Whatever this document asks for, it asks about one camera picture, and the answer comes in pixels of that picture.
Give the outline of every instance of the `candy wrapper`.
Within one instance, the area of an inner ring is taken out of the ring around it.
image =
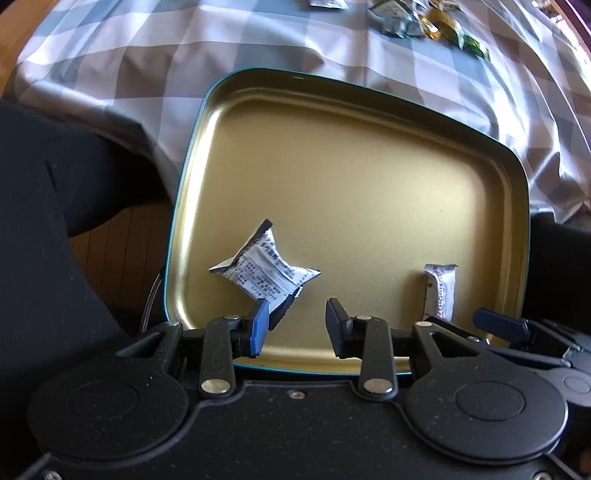
[[[304,283],[320,275],[317,270],[295,267],[281,258],[272,225],[265,220],[236,255],[209,269],[234,282],[253,299],[268,300],[270,312],[285,310],[283,304],[293,301]]]
[[[345,0],[310,0],[308,4],[311,7],[336,8],[340,10],[346,10],[349,8],[345,3]]]
[[[385,0],[369,10],[381,18],[382,33],[385,35],[400,38],[425,35],[417,13],[403,0]]]
[[[447,322],[452,321],[456,268],[457,265],[425,265],[427,295],[423,320],[433,316]]]
[[[427,0],[400,0],[411,11],[416,13],[425,13],[429,10],[429,2]]]
[[[486,61],[491,60],[491,52],[489,51],[487,46],[468,34],[464,34],[463,49],[468,53],[471,53],[472,55],[484,59]]]
[[[423,33],[427,38],[430,38],[431,40],[439,40],[441,38],[441,32],[429,20],[425,17],[420,17],[419,21],[421,22]]]
[[[462,12],[460,5],[453,0],[429,0],[429,3],[442,12]]]
[[[464,46],[464,31],[462,26],[450,15],[438,8],[430,8],[425,18],[439,29],[442,37],[452,42],[458,48]]]

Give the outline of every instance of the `screw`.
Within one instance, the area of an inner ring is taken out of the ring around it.
[[[61,480],[61,475],[52,470],[45,472],[45,475],[43,475],[43,480]]]
[[[230,383],[223,378],[209,378],[201,383],[201,390],[214,395],[219,395],[230,390]]]
[[[392,382],[385,378],[370,378],[363,382],[363,388],[371,393],[390,393],[393,387]]]
[[[292,400],[303,400],[306,394],[302,390],[290,390],[288,395]]]

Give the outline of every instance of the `checkered tablecloth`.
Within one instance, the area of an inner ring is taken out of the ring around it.
[[[442,41],[381,34],[363,0],[61,0],[23,49],[6,95],[150,155],[174,196],[208,88],[270,67],[383,90],[509,146],[533,207],[591,211],[591,76],[531,0],[458,0],[491,62]]]

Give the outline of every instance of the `dark fabric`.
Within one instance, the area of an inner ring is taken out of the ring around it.
[[[162,192],[144,158],[0,102],[0,471],[38,451],[25,408],[41,381],[125,337],[68,235]]]
[[[0,14],[8,8],[14,0],[0,0]]]
[[[591,335],[591,232],[557,225],[551,215],[531,220],[524,318],[546,318]]]

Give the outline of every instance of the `snack bar wrapper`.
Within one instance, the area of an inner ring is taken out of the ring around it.
[[[433,316],[447,322],[452,321],[456,268],[457,265],[425,265],[427,295],[423,320]]]
[[[295,267],[281,258],[272,225],[265,220],[236,255],[209,269],[234,282],[253,299],[267,300],[270,312],[286,300],[291,304],[302,285],[320,275],[318,270]]]

